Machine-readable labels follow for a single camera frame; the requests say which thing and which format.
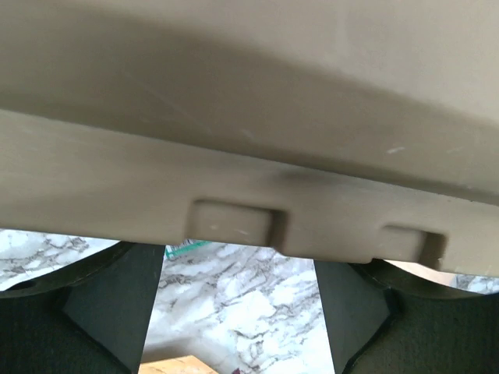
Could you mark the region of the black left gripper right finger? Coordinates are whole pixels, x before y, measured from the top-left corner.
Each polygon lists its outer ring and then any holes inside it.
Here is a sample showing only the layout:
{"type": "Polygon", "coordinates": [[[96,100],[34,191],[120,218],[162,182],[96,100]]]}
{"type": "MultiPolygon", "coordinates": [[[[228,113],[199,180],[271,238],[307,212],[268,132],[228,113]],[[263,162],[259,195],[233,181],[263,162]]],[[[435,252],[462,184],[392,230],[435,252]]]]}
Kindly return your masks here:
{"type": "Polygon", "coordinates": [[[336,373],[496,373],[498,295],[383,260],[315,261],[336,373]]]}

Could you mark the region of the tan plastic toolbox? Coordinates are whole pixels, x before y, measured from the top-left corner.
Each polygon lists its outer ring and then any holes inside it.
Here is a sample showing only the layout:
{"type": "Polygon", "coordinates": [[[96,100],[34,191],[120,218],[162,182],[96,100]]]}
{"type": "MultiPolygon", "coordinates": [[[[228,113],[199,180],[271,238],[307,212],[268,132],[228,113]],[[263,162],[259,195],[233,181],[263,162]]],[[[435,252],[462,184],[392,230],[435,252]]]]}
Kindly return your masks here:
{"type": "Polygon", "coordinates": [[[1,225],[498,274],[495,1],[4,1],[1,225]]]}

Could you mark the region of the green white glue stick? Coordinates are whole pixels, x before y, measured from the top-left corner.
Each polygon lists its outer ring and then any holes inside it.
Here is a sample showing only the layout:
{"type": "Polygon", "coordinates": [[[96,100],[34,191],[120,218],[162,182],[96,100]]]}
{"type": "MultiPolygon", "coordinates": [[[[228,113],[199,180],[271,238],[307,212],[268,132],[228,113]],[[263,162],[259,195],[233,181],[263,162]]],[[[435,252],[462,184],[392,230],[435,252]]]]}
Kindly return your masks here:
{"type": "Polygon", "coordinates": [[[178,256],[181,256],[187,252],[193,251],[199,247],[209,245],[210,242],[201,241],[201,240],[192,240],[187,239],[180,245],[166,245],[165,246],[165,258],[166,259],[174,259],[178,256]]]}

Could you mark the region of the brown kraft envelope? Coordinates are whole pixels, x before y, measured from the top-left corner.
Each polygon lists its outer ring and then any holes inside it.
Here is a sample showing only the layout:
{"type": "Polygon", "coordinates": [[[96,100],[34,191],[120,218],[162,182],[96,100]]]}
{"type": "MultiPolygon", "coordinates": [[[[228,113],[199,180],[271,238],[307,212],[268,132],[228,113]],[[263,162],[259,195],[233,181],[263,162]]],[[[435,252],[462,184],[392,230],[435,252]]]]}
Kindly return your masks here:
{"type": "Polygon", "coordinates": [[[142,363],[139,374],[217,374],[193,355],[142,363]]]}

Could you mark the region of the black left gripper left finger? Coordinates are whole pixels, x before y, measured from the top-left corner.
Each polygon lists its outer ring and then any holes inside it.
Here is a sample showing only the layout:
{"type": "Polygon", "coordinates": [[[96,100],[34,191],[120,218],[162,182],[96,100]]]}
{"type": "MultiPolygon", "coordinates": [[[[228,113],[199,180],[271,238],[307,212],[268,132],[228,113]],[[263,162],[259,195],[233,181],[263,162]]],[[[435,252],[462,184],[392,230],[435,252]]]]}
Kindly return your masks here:
{"type": "Polygon", "coordinates": [[[119,242],[1,293],[3,373],[136,373],[164,248],[119,242]]]}

